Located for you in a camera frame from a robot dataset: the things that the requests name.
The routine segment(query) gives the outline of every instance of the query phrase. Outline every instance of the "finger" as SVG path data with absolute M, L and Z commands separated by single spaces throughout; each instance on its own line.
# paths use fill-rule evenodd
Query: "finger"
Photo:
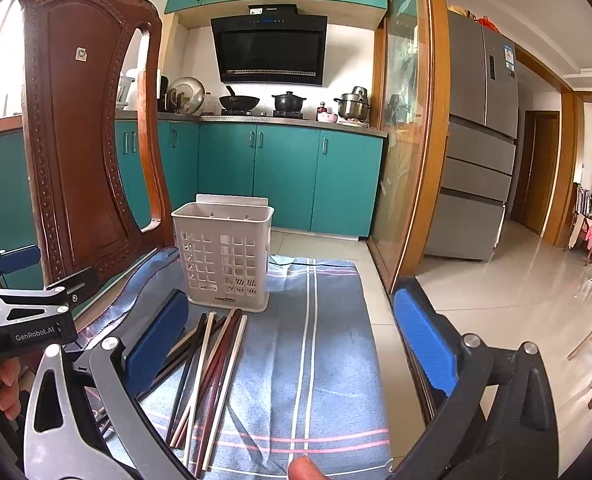
M 329 480 L 307 455 L 299 456 L 289 464 L 287 476 L 289 480 Z
M 20 362 L 18 359 L 7 359 L 0 364 L 0 380 L 3 384 L 11 386 L 20 373 Z
M 14 420 L 20 414 L 20 400 L 16 400 L 9 408 L 5 410 L 7 420 Z
M 0 389 L 0 411 L 6 412 L 18 400 L 18 379 Z

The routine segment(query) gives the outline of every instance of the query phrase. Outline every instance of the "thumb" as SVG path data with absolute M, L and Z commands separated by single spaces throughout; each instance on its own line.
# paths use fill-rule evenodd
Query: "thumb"
M 287 470 L 289 480 L 329 480 L 307 455 L 295 459 Z

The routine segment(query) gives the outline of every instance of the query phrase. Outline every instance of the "gray refrigerator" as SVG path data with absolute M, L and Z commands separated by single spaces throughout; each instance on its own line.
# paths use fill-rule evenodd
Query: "gray refrigerator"
M 425 254 L 489 260 L 511 184 L 518 129 L 515 45 L 448 13 L 447 157 Z

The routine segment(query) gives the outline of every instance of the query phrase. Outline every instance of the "blue rubber pad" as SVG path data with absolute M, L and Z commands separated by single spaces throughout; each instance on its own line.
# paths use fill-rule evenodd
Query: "blue rubber pad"
M 187 296 L 177 290 L 134 346 L 125 361 L 125 390 L 131 396 L 145 391 L 178 340 L 189 316 Z
M 431 386 L 449 396 L 458 382 L 456 356 L 420 305 L 403 288 L 394 295 L 394 316 Z
M 41 250 L 35 245 L 22 247 L 15 251 L 7 251 L 0 255 L 0 272 L 9 274 L 35 265 L 40 261 Z

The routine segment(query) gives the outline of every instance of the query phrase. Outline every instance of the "doorway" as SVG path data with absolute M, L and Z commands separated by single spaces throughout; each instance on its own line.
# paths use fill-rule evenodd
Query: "doorway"
M 560 112 L 525 112 L 525 136 L 510 218 L 541 234 L 556 177 Z

